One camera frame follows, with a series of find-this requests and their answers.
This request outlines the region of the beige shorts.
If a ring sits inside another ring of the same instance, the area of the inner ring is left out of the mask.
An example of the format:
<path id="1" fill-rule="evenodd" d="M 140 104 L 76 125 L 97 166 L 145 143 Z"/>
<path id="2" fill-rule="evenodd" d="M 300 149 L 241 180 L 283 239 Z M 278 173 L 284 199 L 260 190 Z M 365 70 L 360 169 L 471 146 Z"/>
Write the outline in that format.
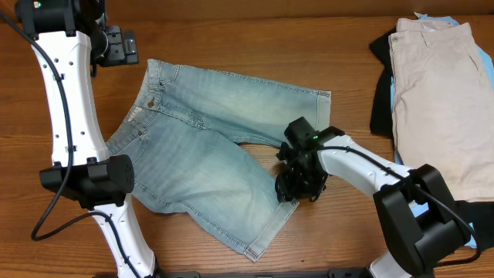
<path id="1" fill-rule="evenodd" d="M 468 23 L 399 19 L 389 36 L 394 144 L 454 199 L 493 200 L 493 88 Z"/>

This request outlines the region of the black garment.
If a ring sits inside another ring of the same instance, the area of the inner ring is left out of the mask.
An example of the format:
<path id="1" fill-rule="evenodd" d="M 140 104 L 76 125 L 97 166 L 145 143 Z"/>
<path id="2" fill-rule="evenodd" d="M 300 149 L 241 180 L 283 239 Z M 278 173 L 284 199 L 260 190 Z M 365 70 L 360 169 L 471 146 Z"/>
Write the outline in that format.
<path id="1" fill-rule="evenodd" d="M 372 134 L 393 139 L 391 108 L 394 98 L 394 79 L 391 68 L 390 46 L 388 37 L 395 33 L 392 29 L 370 44 L 371 52 L 383 64 L 374 94 L 374 103 L 370 117 Z M 493 204 L 491 202 L 457 201 L 458 213 L 476 231 L 477 239 L 470 239 L 466 244 L 481 250 L 493 247 Z"/>

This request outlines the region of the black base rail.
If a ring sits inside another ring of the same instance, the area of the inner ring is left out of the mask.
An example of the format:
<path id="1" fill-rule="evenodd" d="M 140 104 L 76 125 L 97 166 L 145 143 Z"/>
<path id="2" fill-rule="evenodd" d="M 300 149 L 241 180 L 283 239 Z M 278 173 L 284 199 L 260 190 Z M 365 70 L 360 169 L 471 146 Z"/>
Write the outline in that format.
<path id="1" fill-rule="evenodd" d="M 152 275 L 156 278 L 371 278 L 365 267 L 335 268 L 327 271 L 274 272 L 274 273 L 165 273 L 158 270 Z"/>

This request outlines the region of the light blue shirt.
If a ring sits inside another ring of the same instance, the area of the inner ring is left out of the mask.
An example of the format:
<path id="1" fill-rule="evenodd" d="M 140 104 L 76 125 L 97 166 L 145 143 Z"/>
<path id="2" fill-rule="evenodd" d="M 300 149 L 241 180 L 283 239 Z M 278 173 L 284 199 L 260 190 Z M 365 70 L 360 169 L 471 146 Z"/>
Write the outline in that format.
<path id="1" fill-rule="evenodd" d="M 414 13 L 415 16 L 417 17 L 417 20 L 428 20 L 428 21 L 442 21 L 442 22 L 447 22 L 448 25 L 453 26 L 453 25 L 459 25 L 459 23 L 454 20 L 451 16 L 444 16 L 444 17 L 431 17 L 428 16 L 427 14 L 421 14 L 418 12 Z M 478 46 L 478 51 L 479 55 L 481 56 L 482 59 L 482 64 L 484 68 L 486 69 L 487 76 L 489 78 L 489 82 L 493 82 L 493 64 L 492 64 L 492 59 L 491 57 Z M 391 86 L 390 86 L 390 108 L 391 112 L 394 110 L 394 97 L 395 97 L 395 81 L 394 77 L 391 77 Z M 401 157 L 398 153 L 397 148 L 394 149 L 394 161 L 398 164 L 403 164 L 403 161 L 401 160 Z M 427 205 L 416 205 L 415 207 L 412 208 L 412 212 L 414 215 L 420 215 L 422 212 L 425 212 L 428 209 Z M 469 242 L 465 244 L 465 246 L 468 246 L 472 249 L 475 249 L 477 247 L 476 241 L 471 238 Z"/>

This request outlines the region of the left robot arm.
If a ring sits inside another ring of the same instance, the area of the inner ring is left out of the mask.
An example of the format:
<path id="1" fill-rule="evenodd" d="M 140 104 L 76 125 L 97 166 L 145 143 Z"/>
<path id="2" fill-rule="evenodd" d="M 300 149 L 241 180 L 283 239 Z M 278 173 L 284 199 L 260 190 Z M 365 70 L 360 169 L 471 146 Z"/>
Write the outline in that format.
<path id="1" fill-rule="evenodd" d="M 132 162 L 110 154 L 93 98 L 99 67 L 138 63 L 134 33 L 107 25 L 102 1 L 19 0 L 15 14 L 15 30 L 39 62 L 49 105 L 52 165 L 39 173 L 42 186 L 78 202 L 97 222 L 119 277 L 159 277 L 132 204 Z"/>

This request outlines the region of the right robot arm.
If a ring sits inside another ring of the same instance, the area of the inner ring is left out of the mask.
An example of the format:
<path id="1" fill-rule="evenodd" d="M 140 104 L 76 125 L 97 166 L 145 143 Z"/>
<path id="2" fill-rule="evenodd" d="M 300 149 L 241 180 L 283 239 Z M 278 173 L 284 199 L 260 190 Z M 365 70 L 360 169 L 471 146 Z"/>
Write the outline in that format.
<path id="1" fill-rule="evenodd" d="M 432 277 L 436 267 L 475 232 L 457 213 L 440 172 L 410 168 L 356 144 L 336 127 L 316 131 L 301 117 L 286 128 L 277 155 L 284 161 L 275 183 L 278 200 L 315 202 L 336 176 L 374 200 L 387 252 L 363 269 L 334 270 L 344 277 Z"/>

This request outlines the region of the light blue denim shorts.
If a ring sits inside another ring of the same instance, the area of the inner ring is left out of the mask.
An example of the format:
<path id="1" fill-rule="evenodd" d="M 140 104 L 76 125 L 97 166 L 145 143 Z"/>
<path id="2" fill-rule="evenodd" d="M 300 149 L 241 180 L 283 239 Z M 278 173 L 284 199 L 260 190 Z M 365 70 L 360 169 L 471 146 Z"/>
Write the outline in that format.
<path id="1" fill-rule="evenodd" d="M 279 147 L 289 123 L 330 124 L 331 94 L 255 76 L 151 59 L 139 94 L 107 141 L 134 166 L 134 197 L 152 212 L 188 213 L 257 261 L 297 208 L 246 144 Z"/>

